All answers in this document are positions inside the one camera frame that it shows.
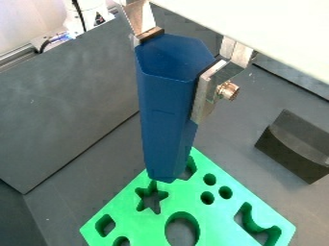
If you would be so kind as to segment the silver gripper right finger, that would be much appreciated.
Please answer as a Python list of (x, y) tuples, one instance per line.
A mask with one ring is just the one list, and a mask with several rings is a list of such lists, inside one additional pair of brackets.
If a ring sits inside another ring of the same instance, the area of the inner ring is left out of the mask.
[(209, 67), (200, 73), (189, 119), (200, 124), (220, 100), (232, 101), (239, 87), (232, 79), (244, 71), (256, 52), (236, 40), (224, 37), (220, 42), (219, 55)]

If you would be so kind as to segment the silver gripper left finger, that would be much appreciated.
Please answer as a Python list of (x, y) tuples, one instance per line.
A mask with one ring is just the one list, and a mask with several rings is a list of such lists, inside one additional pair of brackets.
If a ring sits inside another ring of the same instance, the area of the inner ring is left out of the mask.
[(125, 0), (122, 15), (132, 32), (132, 47), (164, 34), (164, 30), (154, 24), (148, 0)]

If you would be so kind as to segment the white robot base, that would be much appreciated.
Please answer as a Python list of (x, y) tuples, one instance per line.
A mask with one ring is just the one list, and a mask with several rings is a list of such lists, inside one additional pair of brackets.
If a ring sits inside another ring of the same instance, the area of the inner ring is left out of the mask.
[(62, 26), (73, 36), (114, 19), (105, 0), (62, 0), (62, 4), (66, 13)]

